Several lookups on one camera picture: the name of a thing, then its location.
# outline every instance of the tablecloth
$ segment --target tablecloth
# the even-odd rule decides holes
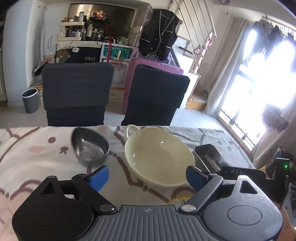
[[[104,163],[110,178],[100,194],[117,208],[128,205],[163,205],[170,199],[195,191],[188,185],[159,188],[145,184],[129,171],[124,157],[124,128],[90,127],[104,136],[110,152]],[[159,127],[183,141],[191,150],[197,145],[214,145],[231,166],[250,167],[251,162],[223,130]],[[68,180],[78,173],[90,174],[97,167],[82,165],[70,142],[73,127],[0,129],[0,240],[17,240],[11,225],[14,212],[49,175]]]

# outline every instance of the white curtain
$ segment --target white curtain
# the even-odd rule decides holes
[[[296,158],[296,95],[281,109],[281,116],[289,122],[287,128],[281,133],[276,130],[266,132],[250,154],[250,159],[253,159],[256,168],[268,164],[280,146]]]
[[[216,66],[221,66],[207,76],[205,82],[214,83],[207,99],[204,112],[218,118],[225,97],[231,88],[244,56],[244,47],[251,27],[247,20],[234,18],[223,50]]]

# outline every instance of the pink suitcase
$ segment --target pink suitcase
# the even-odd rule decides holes
[[[123,102],[122,102],[122,110],[125,113],[126,112],[126,108],[128,106],[128,95],[129,95],[129,91],[131,89],[131,84],[133,81],[133,74],[135,72],[135,68],[138,64],[145,64],[157,69],[161,69],[167,72],[170,72],[172,74],[179,74],[179,75],[183,75],[184,70],[178,67],[174,67],[168,64],[163,64],[160,62],[155,62],[155,61],[151,61],[151,60],[147,60],[147,59],[143,59],[143,58],[132,58],[131,62],[129,64],[128,67],[128,72],[127,72],[127,76],[126,76],[126,85],[124,87],[124,95],[123,95]]]

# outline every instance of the teal sign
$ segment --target teal sign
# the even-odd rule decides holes
[[[117,58],[118,51],[121,50],[120,57],[121,59],[128,59],[131,56],[132,49],[123,48],[123,47],[111,47],[110,58]],[[104,48],[104,56],[108,56],[109,47],[105,46]]]

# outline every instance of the trash can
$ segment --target trash can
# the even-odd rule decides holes
[[[38,110],[38,90],[30,88],[22,93],[22,100],[28,114],[34,113]]]

